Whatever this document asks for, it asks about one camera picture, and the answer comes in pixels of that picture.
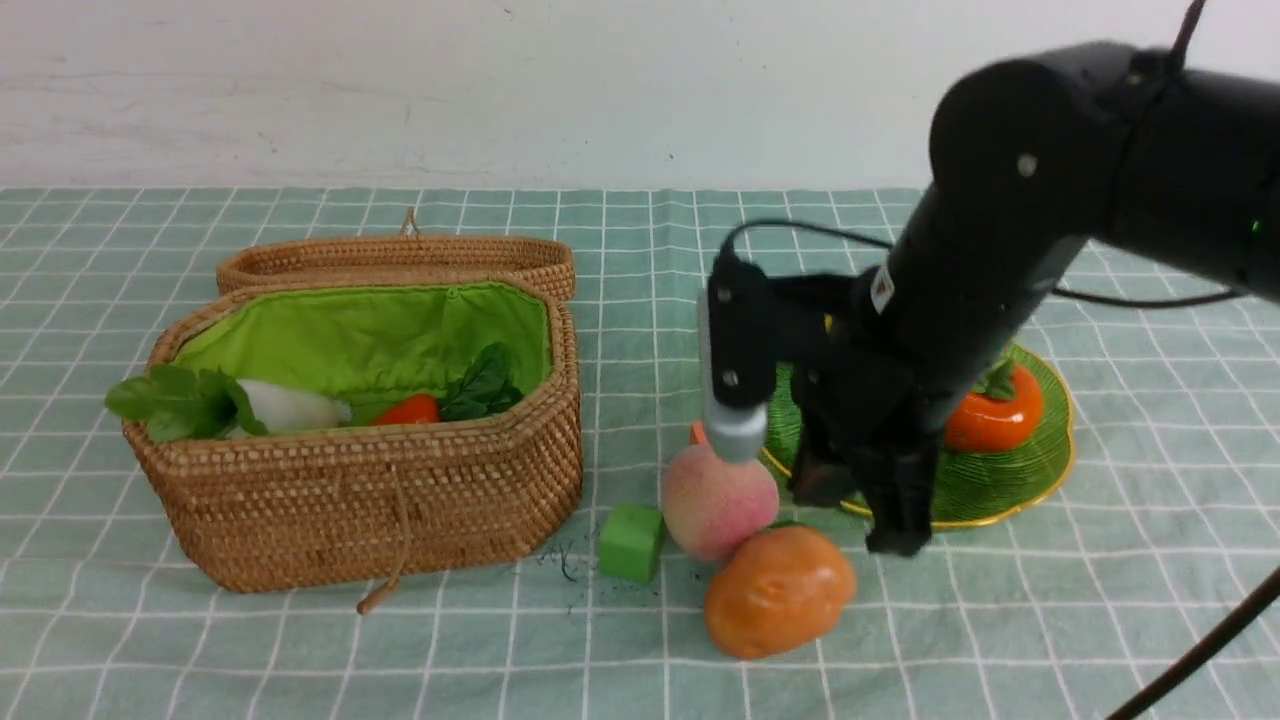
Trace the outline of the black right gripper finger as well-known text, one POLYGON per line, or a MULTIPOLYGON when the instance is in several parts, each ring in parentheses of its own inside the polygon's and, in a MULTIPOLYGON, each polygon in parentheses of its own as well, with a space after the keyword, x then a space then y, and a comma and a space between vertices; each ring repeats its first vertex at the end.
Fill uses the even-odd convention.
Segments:
POLYGON ((859 493, 856 446, 824 430, 801 430, 787 483, 795 505, 836 509, 859 493))
POLYGON ((938 445, 874 448, 865 478, 865 503, 873 518, 865 539, 870 553, 911 559, 931 542, 940 459, 938 445))

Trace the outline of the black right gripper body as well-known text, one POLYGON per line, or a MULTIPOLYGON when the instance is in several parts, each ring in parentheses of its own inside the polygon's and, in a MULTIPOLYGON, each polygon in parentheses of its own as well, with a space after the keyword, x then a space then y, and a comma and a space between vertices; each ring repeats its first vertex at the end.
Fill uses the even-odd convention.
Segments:
POLYGON ((951 409, 951 361, 919 354, 892 338, 855 331, 828 334, 837 354, 828 372, 791 365, 790 397, 801 430, 824 430, 856 446, 856 471, 870 469, 874 448, 941 447, 945 414, 951 409))

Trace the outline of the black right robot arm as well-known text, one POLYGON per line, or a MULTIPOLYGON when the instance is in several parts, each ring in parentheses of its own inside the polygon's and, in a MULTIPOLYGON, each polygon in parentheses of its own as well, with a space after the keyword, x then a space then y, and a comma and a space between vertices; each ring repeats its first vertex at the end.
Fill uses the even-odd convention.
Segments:
POLYGON ((1089 240, 1277 300, 1277 85, 1083 44, 956 82, 933 179, 884 263, 829 309, 833 351, 792 383, 795 500, 860 493, 867 548, 932 537, 943 428, 1089 240))

